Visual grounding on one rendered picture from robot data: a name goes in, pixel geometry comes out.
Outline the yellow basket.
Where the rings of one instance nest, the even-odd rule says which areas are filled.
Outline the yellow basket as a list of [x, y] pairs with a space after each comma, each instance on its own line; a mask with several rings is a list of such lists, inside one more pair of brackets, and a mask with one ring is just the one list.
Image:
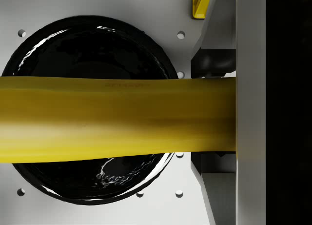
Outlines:
[[192, 0], [192, 15], [195, 19], [205, 19], [210, 0]]

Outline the banana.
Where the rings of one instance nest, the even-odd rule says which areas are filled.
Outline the banana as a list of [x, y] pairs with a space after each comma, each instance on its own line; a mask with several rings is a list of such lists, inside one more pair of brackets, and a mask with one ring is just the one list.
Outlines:
[[235, 151], [236, 80], [0, 77], [0, 163]]

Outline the black plate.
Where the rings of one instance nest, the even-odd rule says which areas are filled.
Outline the black plate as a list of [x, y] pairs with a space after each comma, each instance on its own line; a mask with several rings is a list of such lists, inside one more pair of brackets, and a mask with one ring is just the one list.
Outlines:
[[[3, 76], [89, 79], [176, 79], [170, 59], [152, 38], [125, 22], [103, 16], [55, 21], [27, 38]], [[76, 205], [102, 205], [150, 185], [172, 155], [151, 154], [59, 163], [14, 164], [46, 195]]]

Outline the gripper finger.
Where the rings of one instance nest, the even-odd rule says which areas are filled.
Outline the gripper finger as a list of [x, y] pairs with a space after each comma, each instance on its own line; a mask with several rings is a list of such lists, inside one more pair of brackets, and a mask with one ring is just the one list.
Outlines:
[[191, 78], [221, 78], [235, 70], [236, 0], [211, 0], [192, 51]]
[[191, 169], [200, 186], [210, 225], [236, 223], [236, 155], [192, 152]]

